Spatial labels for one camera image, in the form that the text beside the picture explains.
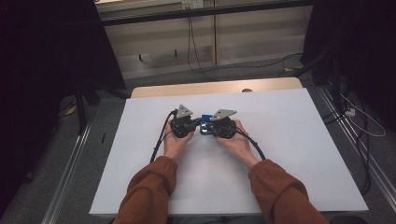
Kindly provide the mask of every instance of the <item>brown sleeve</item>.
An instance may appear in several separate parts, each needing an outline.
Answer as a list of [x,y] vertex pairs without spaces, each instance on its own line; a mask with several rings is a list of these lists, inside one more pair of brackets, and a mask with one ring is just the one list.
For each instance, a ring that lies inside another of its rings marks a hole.
[[166,223],[169,196],[176,186],[177,163],[159,157],[132,178],[114,224]]
[[270,160],[248,173],[251,189],[269,223],[328,223],[309,202],[304,184]]

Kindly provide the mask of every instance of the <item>hand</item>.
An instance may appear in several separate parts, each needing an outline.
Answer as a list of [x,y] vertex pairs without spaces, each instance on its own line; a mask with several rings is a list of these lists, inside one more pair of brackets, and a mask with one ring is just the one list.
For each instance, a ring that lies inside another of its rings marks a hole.
[[[235,120],[235,124],[238,131],[242,131],[248,135],[239,119]],[[248,139],[241,134],[236,133],[231,139],[219,137],[217,139],[220,144],[227,147],[230,153],[242,161],[248,168],[253,167],[257,162],[259,162],[250,151]]]
[[165,127],[165,138],[163,139],[164,144],[164,151],[163,155],[168,157],[174,161],[183,154],[184,148],[186,147],[187,143],[192,139],[194,133],[191,132],[187,134],[184,138],[178,138],[173,135],[171,129],[171,121],[169,120]]

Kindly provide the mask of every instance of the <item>wrist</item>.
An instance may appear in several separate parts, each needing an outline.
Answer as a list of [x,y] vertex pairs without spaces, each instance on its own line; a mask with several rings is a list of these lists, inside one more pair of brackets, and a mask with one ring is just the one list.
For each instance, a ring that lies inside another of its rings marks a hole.
[[245,154],[241,158],[241,160],[249,169],[251,169],[254,165],[256,165],[259,162],[251,152]]
[[172,152],[172,151],[165,151],[165,152],[163,153],[163,155],[164,155],[165,157],[167,157],[167,158],[173,160],[173,161],[177,161],[177,159],[178,159],[177,153]]

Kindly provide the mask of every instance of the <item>aluminum rail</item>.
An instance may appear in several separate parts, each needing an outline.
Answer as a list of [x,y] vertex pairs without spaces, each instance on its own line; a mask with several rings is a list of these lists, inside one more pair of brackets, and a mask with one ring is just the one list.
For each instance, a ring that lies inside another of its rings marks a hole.
[[82,21],[73,23],[64,23],[57,25],[58,28],[62,27],[87,27],[87,26],[114,26],[131,23],[139,23],[146,21],[166,21],[182,18],[202,17],[202,16],[213,16],[221,14],[230,14],[238,12],[249,12],[249,11],[260,11],[268,9],[278,9],[287,7],[305,7],[312,6],[316,2],[315,0],[288,0],[288,1],[274,1],[266,3],[246,4],[228,7],[207,7],[207,8],[196,8],[189,10],[178,10],[161,13],[153,13],[148,15],[138,16],[127,16],[127,17],[116,17],[102,19],[101,21]]
[[[340,114],[336,112],[335,106],[332,104],[332,95],[328,91],[324,91],[322,89],[319,90],[320,96],[322,97],[323,101],[329,107],[331,111],[334,111],[334,117],[338,118]],[[354,147],[356,153],[359,156],[359,151],[361,151],[361,155],[363,156],[364,161],[367,161],[366,152],[368,150],[368,146],[366,146],[362,141],[356,142],[356,137],[358,136],[357,130],[353,128],[351,123],[345,116],[339,119],[338,124],[340,125],[341,129],[345,133],[347,139]],[[387,199],[389,205],[392,207],[393,211],[396,213],[396,187],[393,183],[389,180],[385,172],[382,170],[376,159],[373,155],[370,154],[370,175],[378,185],[379,189],[382,191],[384,197]]]
[[69,162],[64,169],[64,174],[62,175],[60,183],[52,196],[49,207],[43,217],[43,220],[41,221],[41,224],[55,224],[59,214],[61,213],[62,206],[64,205],[64,199],[66,198],[67,191],[69,190],[70,184],[72,182],[74,172],[76,171],[79,157],[88,139],[88,135],[90,134],[91,126],[96,112],[97,108],[92,113],[92,117],[88,121],[88,124],[83,130],[82,134],[78,136]]

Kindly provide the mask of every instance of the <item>wooden tabletop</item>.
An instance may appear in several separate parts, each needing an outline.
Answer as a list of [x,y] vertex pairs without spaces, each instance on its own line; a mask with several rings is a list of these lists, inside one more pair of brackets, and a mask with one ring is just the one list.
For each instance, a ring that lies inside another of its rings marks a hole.
[[132,92],[132,98],[154,96],[179,96],[225,92],[252,91],[277,91],[301,89],[303,85],[296,77],[280,77],[251,79],[238,81],[205,82],[192,84],[179,84],[167,86],[138,87]]

